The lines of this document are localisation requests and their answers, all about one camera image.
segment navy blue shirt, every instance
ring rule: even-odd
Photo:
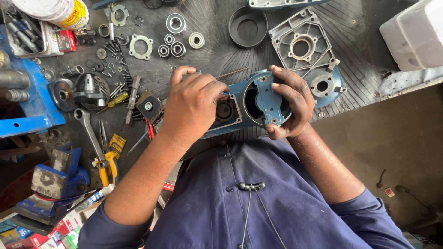
[[[268,137],[194,158],[177,180],[145,248],[238,249],[249,202],[249,193],[237,187],[240,182],[266,184],[260,197],[288,249],[412,248],[379,198],[366,189],[352,200],[328,205],[294,150]],[[101,204],[81,228],[78,246],[137,248],[148,227],[117,224]],[[255,192],[244,244],[247,249],[283,248]]]

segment wrench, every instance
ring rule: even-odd
[[[106,160],[103,151],[101,151],[100,144],[97,141],[97,137],[92,130],[91,122],[89,121],[90,113],[87,110],[83,110],[81,108],[77,108],[74,110],[74,117],[85,127],[86,134],[91,140],[92,147],[94,148],[95,155],[98,158],[98,167],[100,169],[106,168],[109,166],[109,161]]]

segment concrete floor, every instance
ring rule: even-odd
[[[431,86],[312,124],[346,167],[389,204],[397,225],[422,219],[427,211],[409,194],[396,193],[396,185],[443,208],[442,91],[443,85]],[[395,196],[387,196],[388,187]]]

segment bench vise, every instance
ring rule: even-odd
[[[18,215],[12,222],[41,235],[52,232],[89,189],[89,174],[78,165],[81,151],[65,144],[52,151],[50,167],[38,164],[34,168],[31,189],[35,193],[13,207]]]

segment forearm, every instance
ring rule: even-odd
[[[310,124],[300,135],[287,139],[328,204],[345,202],[363,193],[365,186],[332,153]]]
[[[122,225],[147,222],[164,181],[187,149],[160,131],[107,197],[106,215]]]

